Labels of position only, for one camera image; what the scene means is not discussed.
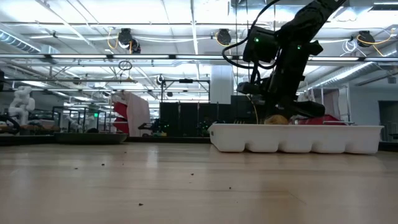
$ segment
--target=red object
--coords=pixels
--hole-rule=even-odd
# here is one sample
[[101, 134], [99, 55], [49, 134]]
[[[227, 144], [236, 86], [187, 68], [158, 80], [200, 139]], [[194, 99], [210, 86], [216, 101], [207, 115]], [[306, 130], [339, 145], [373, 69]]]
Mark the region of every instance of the red object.
[[124, 134], [129, 134], [129, 125], [127, 124], [127, 119], [117, 117], [115, 122], [126, 122], [126, 123], [114, 123], [113, 126], [118, 130], [122, 131]]
[[113, 110], [120, 114], [124, 119], [127, 119], [127, 105], [117, 102], [114, 104]]
[[339, 119], [335, 118], [332, 115], [324, 115], [320, 118], [308, 118], [308, 119], [301, 119], [298, 121], [300, 125], [346, 125], [344, 123], [326, 123], [323, 124], [324, 121], [340, 121]]

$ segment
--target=cable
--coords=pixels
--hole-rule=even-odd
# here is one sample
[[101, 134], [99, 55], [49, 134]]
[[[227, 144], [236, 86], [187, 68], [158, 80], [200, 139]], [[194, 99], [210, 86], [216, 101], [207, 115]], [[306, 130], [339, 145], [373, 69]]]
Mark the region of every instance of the cable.
[[118, 35], [117, 35], [117, 37], [116, 37], [116, 45], [113, 47], [112, 45], [111, 45], [111, 43], [109, 42], [109, 37], [111, 36], [111, 29], [109, 29], [109, 33], [108, 33], [108, 45], [109, 45], [109, 47], [110, 48], [112, 48], [112, 49], [116, 49], [116, 47], [118, 47], [118, 42], [119, 42], [119, 33], [118, 33]]
[[255, 114], [256, 114], [256, 120], [257, 120], [257, 124], [259, 124], [259, 117], [258, 117], [258, 115], [257, 115], [257, 109], [256, 109], [256, 106], [254, 105], [254, 103], [253, 103], [253, 101], [251, 101], [251, 99], [250, 99], [250, 97], [249, 96], [247, 96], [247, 95], [245, 95], [249, 100], [250, 100], [250, 102], [251, 102], [251, 104], [253, 105], [253, 108], [254, 108], [254, 112], [255, 112]]
[[382, 57], [385, 57], [375, 45], [373, 45], [373, 47], [376, 49], [376, 51], [377, 51]]
[[364, 44], [370, 44], [370, 45], [383, 44], [383, 43], [385, 43], [385, 42], [387, 42], [387, 41], [390, 41], [390, 39], [391, 39], [391, 37], [392, 37], [392, 33], [393, 33], [393, 32], [394, 32], [394, 30], [393, 30], [393, 29], [391, 29], [390, 36], [388, 37], [388, 39], [387, 39], [387, 40], [383, 40], [383, 41], [376, 42], [376, 43], [370, 43], [370, 42], [366, 42], [366, 41], [360, 40], [360, 39], [359, 39], [359, 37], [361, 36], [361, 34], [359, 34], [359, 35], [356, 37], [356, 39], [357, 39], [358, 41], [360, 41], [360, 42], [364, 43]]
[[222, 44], [222, 43], [220, 43], [220, 42], [218, 41], [218, 39], [217, 39], [217, 37], [218, 37], [218, 32], [216, 33], [215, 37], [216, 37], [216, 41], [217, 41], [218, 44], [220, 44], [221, 46], [224, 46], [224, 47], [228, 47], [228, 45]]

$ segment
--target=fluorescent light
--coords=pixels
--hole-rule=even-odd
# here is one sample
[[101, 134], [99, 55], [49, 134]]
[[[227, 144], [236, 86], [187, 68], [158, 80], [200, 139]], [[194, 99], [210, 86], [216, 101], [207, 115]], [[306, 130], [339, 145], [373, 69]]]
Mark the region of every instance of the fluorescent light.
[[72, 90], [72, 89], [49, 89], [48, 91], [79, 91], [79, 90]]
[[169, 59], [168, 55], [114, 55], [118, 59]]
[[64, 94], [64, 93], [60, 93], [58, 91], [54, 91], [55, 94], [58, 94], [60, 96], [64, 96], [64, 97], [69, 97], [68, 95]]
[[356, 61], [358, 57], [312, 57], [309, 60], [322, 61], [322, 60], [332, 60], [332, 61]]
[[106, 58], [106, 55], [51, 55], [52, 58]]
[[82, 90], [82, 91], [109, 91], [109, 90], [95, 90], [95, 89], [87, 89], [87, 90]]
[[111, 52], [111, 54], [114, 54], [111, 49], [105, 49], [106, 52]]
[[373, 4], [378, 4], [378, 5], [398, 5], [398, 2], [375, 2]]
[[45, 58], [39, 54], [0, 54], [0, 58]]
[[219, 55], [177, 55], [176, 59], [202, 59], [202, 60], [212, 60], [212, 59], [224, 59], [223, 56]]
[[369, 58], [365, 58], [366, 62], [398, 62], [398, 58], [395, 57], [391, 57], [391, 58], [387, 58], [387, 57], [369, 57]]
[[82, 96], [74, 96], [75, 99], [81, 100], [81, 101], [91, 101], [93, 99], [87, 98], [87, 97], [82, 97]]
[[32, 86], [37, 86], [37, 87], [47, 87], [47, 84], [44, 84], [42, 82], [36, 82], [36, 81], [21, 81], [22, 83], [26, 83], [28, 85]]
[[362, 68], [364, 68], [364, 67], [370, 65], [371, 63], [372, 63], [372, 62], [366, 62], [366, 63], [364, 63], [364, 64], [362, 64], [362, 65], [359, 65], [359, 66], [357, 66], [357, 67], [355, 67], [355, 68], [352, 68], [351, 70], [348, 70], [348, 71], [346, 71], [346, 72], [343, 72], [343, 73], [341, 73], [341, 74], [339, 74], [339, 75], [337, 75], [337, 76], [331, 77], [331, 78], [329, 78], [329, 79], [327, 79], [327, 80], [325, 80], [325, 81], [323, 81], [323, 82], [321, 82], [321, 83], [319, 83], [319, 84], [317, 84], [317, 85], [315, 85], [315, 86], [313, 86], [313, 87], [310, 87], [309, 90], [312, 89], [312, 88], [318, 87], [318, 86], [322, 86], [323, 84], [328, 83], [328, 82], [330, 82], [330, 81], [341, 80], [341, 79], [343, 79], [343, 78], [345, 78], [345, 77], [347, 77], [347, 76], [350, 76], [350, 75], [353, 74], [354, 72], [356, 72], [356, 71], [358, 71], [358, 70], [360, 70], [360, 69], [362, 69]]

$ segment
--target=metal beam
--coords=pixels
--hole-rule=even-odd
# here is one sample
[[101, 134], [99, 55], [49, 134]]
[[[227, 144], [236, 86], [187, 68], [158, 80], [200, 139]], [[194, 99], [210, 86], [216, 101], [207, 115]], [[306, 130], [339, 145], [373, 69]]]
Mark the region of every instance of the metal beam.
[[134, 67], [134, 69], [136, 69], [137, 72], [139, 72], [143, 77], [145, 77], [145, 79], [149, 82], [149, 84], [150, 84], [154, 89], [159, 88], [159, 87], [148, 77], [148, 75], [143, 71], [142, 68]]
[[202, 83], [200, 83], [200, 82], [198, 82], [199, 83], [199, 85], [203, 88], [203, 89], [205, 89], [207, 92], [209, 92], [209, 90], [208, 89], [206, 89], [206, 87], [205, 86], [203, 86], [203, 84]]
[[73, 80], [73, 79], [36, 79], [36, 78], [5, 78], [4, 81], [6, 82], [133, 82], [132, 80], [117, 80], [117, 79], [80, 79], [80, 80]]
[[197, 27], [195, 20], [195, 3], [191, 0], [191, 18], [192, 18], [192, 37], [193, 37], [193, 48], [195, 49], [195, 54], [198, 54], [198, 40], [197, 40]]
[[[33, 88], [32, 91], [44, 91], [44, 88]], [[74, 91], [74, 92], [102, 92], [102, 91], [129, 91], [129, 92], [136, 92], [136, 93], [147, 93], [148, 90], [124, 90], [124, 89], [115, 89], [115, 90], [104, 90], [104, 89], [56, 89], [56, 88], [49, 88], [46, 89], [47, 91]], [[162, 90], [150, 90], [150, 92], [153, 93], [160, 93]], [[192, 89], [192, 90], [165, 90], [164, 92], [168, 93], [206, 93], [205, 90], [197, 90], [197, 89]]]
[[[7, 26], [63, 26], [62, 23], [59, 22], [2, 22], [4, 25]], [[85, 23], [69, 23], [72, 27], [86, 27], [87, 24]], [[175, 26], [180, 26], [180, 27], [191, 27], [191, 23], [88, 23], [90, 27], [139, 27], [139, 26], [166, 26], [166, 27], [175, 27]], [[217, 28], [235, 28], [235, 23], [196, 23], [196, 26], [214, 26]], [[257, 23], [257, 26], [264, 27], [264, 26], [271, 26], [272, 23]], [[246, 23], [241, 23], [238, 24], [238, 28], [247, 28], [248, 25]]]
[[57, 16], [63, 23], [63, 25], [65, 25], [67, 28], [69, 28], [73, 33], [75, 33], [78, 37], [80, 37], [81, 39], [83, 39], [88, 45], [92, 46], [96, 51], [98, 51], [99, 53], [102, 53], [100, 50], [98, 50], [93, 43], [91, 43], [86, 37], [84, 37], [83, 35], [81, 35], [75, 28], [73, 28], [65, 19], [63, 19], [60, 15], [58, 15], [54, 10], [52, 10], [50, 8], [50, 5], [46, 2], [42, 2], [41, 0], [35, 0], [37, 3], [39, 3], [42, 7], [44, 7], [46, 10], [48, 10], [49, 12], [51, 12], [52, 14], [54, 14], [55, 16]]

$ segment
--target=wooden table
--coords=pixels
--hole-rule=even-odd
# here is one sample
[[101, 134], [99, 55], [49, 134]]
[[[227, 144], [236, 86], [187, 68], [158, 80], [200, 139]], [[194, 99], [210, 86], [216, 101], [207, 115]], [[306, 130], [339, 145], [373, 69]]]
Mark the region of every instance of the wooden table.
[[0, 147], [2, 224], [387, 224], [398, 222], [397, 209], [393, 152], [227, 154], [207, 144], [145, 143]]

